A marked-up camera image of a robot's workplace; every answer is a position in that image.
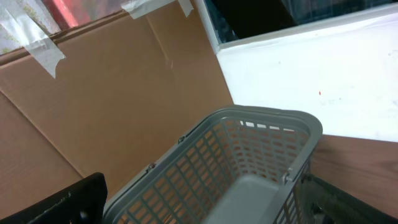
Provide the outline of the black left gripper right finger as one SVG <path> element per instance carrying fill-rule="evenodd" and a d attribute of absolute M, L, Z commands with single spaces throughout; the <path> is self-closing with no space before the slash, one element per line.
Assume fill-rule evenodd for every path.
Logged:
<path fill-rule="evenodd" d="M 312 174 L 300 180 L 300 208 L 305 223 L 397 224 L 397 218 Z"/>

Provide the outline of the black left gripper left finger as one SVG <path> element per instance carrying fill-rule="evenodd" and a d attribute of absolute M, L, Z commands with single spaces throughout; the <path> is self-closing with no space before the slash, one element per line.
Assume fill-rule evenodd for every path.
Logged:
<path fill-rule="evenodd" d="M 1 224 L 100 224 L 108 190 L 100 172 L 1 219 Z"/>

